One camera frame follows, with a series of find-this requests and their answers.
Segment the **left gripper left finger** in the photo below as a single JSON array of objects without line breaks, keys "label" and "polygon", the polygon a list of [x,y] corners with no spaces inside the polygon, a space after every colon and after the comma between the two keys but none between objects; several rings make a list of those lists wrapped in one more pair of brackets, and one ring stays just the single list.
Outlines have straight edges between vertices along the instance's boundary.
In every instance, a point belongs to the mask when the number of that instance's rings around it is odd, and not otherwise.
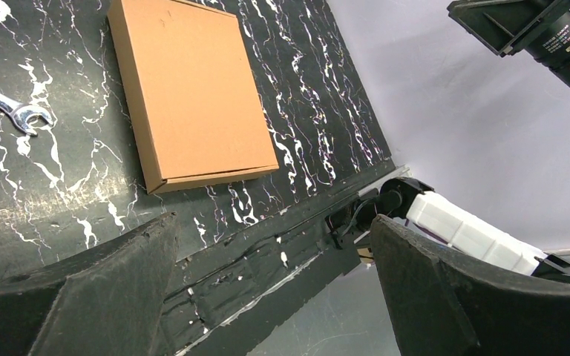
[{"label": "left gripper left finger", "polygon": [[0,355],[152,355],[180,227],[163,214],[0,282]]}]

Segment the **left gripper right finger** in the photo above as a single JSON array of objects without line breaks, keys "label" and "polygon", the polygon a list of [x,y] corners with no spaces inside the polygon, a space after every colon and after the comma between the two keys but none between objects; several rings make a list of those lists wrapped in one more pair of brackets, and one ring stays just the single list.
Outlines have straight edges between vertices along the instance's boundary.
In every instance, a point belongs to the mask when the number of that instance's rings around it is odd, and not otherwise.
[{"label": "left gripper right finger", "polygon": [[570,284],[493,266],[383,215],[370,241],[403,355],[570,355]]}]

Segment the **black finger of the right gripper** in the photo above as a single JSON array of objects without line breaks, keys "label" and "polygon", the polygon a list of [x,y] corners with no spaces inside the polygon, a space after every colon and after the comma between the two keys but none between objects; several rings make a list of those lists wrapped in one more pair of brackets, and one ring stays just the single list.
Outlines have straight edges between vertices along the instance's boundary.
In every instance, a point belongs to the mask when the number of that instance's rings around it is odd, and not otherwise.
[{"label": "black finger of the right gripper", "polygon": [[524,50],[561,16],[570,1],[452,1],[448,15],[497,56]]}]

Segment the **brown cardboard box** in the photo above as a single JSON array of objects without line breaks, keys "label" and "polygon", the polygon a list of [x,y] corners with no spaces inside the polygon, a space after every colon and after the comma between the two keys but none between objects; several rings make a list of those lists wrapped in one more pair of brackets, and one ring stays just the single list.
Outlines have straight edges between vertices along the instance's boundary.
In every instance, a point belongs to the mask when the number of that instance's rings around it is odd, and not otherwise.
[{"label": "brown cardboard box", "polygon": [[149,194],[279,167],[238,18],[190,1],[113,1],[122,86]]}]

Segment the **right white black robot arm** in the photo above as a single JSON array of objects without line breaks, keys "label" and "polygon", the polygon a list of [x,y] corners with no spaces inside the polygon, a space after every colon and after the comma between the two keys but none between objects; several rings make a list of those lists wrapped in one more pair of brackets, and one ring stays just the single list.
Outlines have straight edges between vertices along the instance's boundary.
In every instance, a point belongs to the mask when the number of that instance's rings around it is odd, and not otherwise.
[{"label": "right white black robot arm", "polygon": [[[497,56],[528,52],[570,88],[570,1],[452,1],[448,15]],[[384,182],[325,221],[335,244],[370,228],[378,215],[400,218],[440,243],[516,273],[570,284],[570,261],[524,243],[454,205],[414,178]]]}]

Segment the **silver wrench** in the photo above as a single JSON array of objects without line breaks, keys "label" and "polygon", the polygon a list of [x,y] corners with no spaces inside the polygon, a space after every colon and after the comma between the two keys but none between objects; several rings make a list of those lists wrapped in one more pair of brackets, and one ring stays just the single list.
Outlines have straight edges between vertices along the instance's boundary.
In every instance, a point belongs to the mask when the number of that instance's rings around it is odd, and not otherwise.
[{"label": "silver wrench", "polygon": [[40,119],[47,125],[55,125],[55,119],[43,107],[29,103],[18,102],[0,93],[0,111],[8,116],[14,127],[28,136],[38,136],[31,122]]}]

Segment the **aluminium rail base frame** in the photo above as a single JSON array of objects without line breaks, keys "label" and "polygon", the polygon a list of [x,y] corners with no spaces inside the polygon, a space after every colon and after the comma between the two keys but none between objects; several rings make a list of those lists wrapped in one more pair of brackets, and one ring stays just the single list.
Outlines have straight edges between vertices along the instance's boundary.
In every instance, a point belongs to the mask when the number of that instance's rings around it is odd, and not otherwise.
[{"label": "aluminium rail base frame", "polygon": [[274,294],[314,263],[333,255],[348,268],[357,253],[336,245],[326,217],[366,200],[389,179],[410,176],[391,159],[338,168],[335,179],[288,180],[288,170],[259,179],[159,194],[163,212],[180,223],[177,260],[154,339],[155,355],[214,355],[254,347],[251,332],[216,346],[242,314]]}]

